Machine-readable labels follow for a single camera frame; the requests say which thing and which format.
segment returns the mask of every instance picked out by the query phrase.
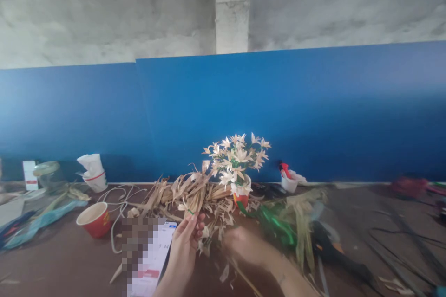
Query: phone screen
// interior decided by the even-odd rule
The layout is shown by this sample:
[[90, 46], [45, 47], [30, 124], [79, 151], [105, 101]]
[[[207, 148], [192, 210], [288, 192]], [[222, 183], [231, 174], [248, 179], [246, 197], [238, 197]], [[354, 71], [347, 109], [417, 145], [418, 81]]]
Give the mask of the phone screen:
[[138, 271], [127, 285], [128, 297], [151, 297], [155, 293], [176, 228], [176, 222], [167, 221], [159, 225], [158, 232], [148, 240], [147, 251], [138, 261]]

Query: hand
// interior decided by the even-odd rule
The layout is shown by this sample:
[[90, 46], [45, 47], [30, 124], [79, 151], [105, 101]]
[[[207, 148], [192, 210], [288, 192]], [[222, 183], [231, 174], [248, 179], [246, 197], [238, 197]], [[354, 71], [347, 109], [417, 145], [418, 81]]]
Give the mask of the hand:
[[187, 216], [173, 233], [171, 254], [166, 275], [171, 275], [184, 285], [189, 281], [195, 267], [198, 240], [203, 235], [205, 214]]
[[280, 253], [273, 246], [253, 235], [244, 227], [238, 227], [225, 233], [223, 246], [237, 258], [263, 268], [267, 268], [273, 257], [280, 258]]

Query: flower bouquet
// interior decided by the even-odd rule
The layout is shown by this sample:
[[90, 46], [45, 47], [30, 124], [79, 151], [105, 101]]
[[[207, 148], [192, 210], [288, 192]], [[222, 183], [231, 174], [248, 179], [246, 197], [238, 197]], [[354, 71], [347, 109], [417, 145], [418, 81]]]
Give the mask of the flower bouquet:
[[207, 166], [212, 163], [212, 175], [220, 175], [220, 184], [231, 187], [234, 201], [248, 205], [251, 189], [251, 178], [246, 174], [248, 168], [260, 170], [264, 159], [268, 160], [266, 150], [269, 142], [251, 133], [251, 143], [245, 142], [245, 134], [230, 136], [221, 142], [213, 143], [204, 148], [202, 154], [208, 154], [212, 160], [203, 161]]

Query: white paper cup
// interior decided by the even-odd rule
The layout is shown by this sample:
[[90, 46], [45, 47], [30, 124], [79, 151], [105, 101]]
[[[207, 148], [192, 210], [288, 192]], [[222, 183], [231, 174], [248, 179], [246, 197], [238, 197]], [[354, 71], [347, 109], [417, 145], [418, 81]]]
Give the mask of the white paper cup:
[[93, 178], [86, 179], [85, 177], [82, 177], [87, 185], [90, 186], [90, 188], [95, 193], [103, 192], [107, 189], [107, 179], [105, 178], [105, 171], [99, 174], [98, 176], [95, 176]]
[[[296, 177], [297, 174], [295, 171], [289, 169], [288, 170], [291, 177]], [[287, 178], [285, 171], [281, 171], [282, 174], [282, 188], [285, 189], [289, 193], [294, 193], [296, 191], [297, 184], [299, 183], [299, 180], [292, 180]]]

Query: white cable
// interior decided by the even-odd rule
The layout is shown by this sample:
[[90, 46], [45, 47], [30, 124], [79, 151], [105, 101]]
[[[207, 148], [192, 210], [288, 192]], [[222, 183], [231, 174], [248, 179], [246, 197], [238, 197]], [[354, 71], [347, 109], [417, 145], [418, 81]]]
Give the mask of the white cable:
[[[127, 190], [124, 188], [124, 187], [126, 187], [126, 186], [127, 186], [127, 187], [131, 187], [130, 190], [129, 190], [128, 192], [127, 192]], [[131, 193], [131, 192], [133, 191], [134, 188], [138, 188], [139, 190], [136, 191], [136, 192], [134, 192], [134, 193]], [[123, 200], [122, 202], [120, 202], [120, 203], [108, 203], [108, 202], [105, 201], [105, 200], [107, 199], [107, 196], [108, 196], [112, 191], [114, 191], [114, 190], [122, 190], [122, 191], [124, 192], [124, 194], [121, 196], [121, 197], [124, 198], [124, 200]], [[116, 248], [115, 248], [115, 241], [114, 241], [114, 236], [113, 236], [113, 231], [114, 231], [114, 228], [115, 228], [115, 224], [116, 224], [116, 222], [119, 220], [120, 217], [125, 218], [125, 216], [123, 215], [123, 212], [124, 212], [124, 210], [127, 208], [127, 206], [129, 205], [128, 199], [131, 198], [133, 195], [136, 195], [137, 193], [142, 192], [142, 191], [147, 191], [147, 189], [145, 189], [145, 188], [144, 188], [144, 189], [140, 189], [138, 186], [135, 186], [134, 184], [130, 184], [130, 183], [128, 183], [128, 184], [123, 184], [123, 185], [121, 185], [121, 186], [119, 186], [119, 187], [115, 187], [115, 188], [113, 188], [113, 189], [110, 189], [110, 190], [107, 191], [106, 193], [102, 194], [102, 195], [99, 197], [99, 199], [98, 199], [98, 203], [101, 202], [101, 198], [103, 198], [103, 199], [102, 199], [102, 202], [107, 203], [107, 205], [117, 205], [117, 206], [118, 206], [118, 207], [116, 207], [116, 209], [109, 210], [109, 212], [113, 212], [113, 211], [119, 210], [119, 215], [117, 216], [117, 218], [116, 218], [115, 221], [113, 222], [113, 225], [111, 226], [111, 230], [110, 230], [110, 236], [111, 236], [111, 249], [113, 250], [113, 253], [115, 253], [115, 254], [120, 254], [120, 253], [122, 253], [122, 249], [119, 250], [119, 251], [117, 251]]]

